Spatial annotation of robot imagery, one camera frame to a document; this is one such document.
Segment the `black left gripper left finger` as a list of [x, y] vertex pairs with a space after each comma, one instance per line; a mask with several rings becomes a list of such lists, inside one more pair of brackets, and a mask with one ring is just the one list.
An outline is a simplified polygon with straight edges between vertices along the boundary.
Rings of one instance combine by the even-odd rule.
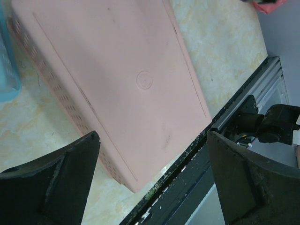
[[79, 225], [100, 149], [96, 131], [0, 174], [2, 225]]

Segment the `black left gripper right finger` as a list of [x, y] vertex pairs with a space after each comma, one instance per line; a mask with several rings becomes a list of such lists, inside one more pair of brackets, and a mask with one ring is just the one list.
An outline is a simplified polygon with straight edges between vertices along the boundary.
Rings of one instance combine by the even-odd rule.
[[298, 225], [300, 170], [207, 134], [210, 164], [227, 225]]

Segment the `blue shallow plastic tray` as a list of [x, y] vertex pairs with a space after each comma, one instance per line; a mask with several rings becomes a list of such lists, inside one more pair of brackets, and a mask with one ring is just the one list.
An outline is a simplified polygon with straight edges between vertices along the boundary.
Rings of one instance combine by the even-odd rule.
[[22, 90], [19, 71], [17, 68], [13, 48], [2, 4], [0, 4], [0, 102], [11, 101]]

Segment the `pink shallow plastic tray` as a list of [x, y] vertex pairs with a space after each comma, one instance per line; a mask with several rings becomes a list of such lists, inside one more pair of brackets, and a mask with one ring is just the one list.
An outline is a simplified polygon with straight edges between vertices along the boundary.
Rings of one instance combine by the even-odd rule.
[[7, 25], [99, 158], [136, 193], [211, 116], [167, 0], [13, 0]]

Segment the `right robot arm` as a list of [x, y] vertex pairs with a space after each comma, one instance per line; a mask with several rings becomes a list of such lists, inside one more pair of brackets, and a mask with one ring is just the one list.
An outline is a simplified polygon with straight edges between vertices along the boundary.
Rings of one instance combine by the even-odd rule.
[[293, 148], [295, 167], [300, 167], [300, 108], [287, 104], [271, 105], [259, 113], [255, 97], [249, 95], [233, 115], [234, 142], [251, 148], [253, 142]]

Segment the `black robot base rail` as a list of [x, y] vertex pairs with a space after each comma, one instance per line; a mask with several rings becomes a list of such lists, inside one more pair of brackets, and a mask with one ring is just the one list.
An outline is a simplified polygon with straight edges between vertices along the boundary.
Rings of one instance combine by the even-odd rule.
[[183, 225], [206, 196], [214, 183], [210, 165], [207, 133], [219, 133], [249, 96], [258, 105], [270, 81], [269, 73], [279, 63], [278, 57], [267, 58], [234, 96], [213, 118], [208, 127], [190, 144], [146, 196], [121, 221], [122, 225]]

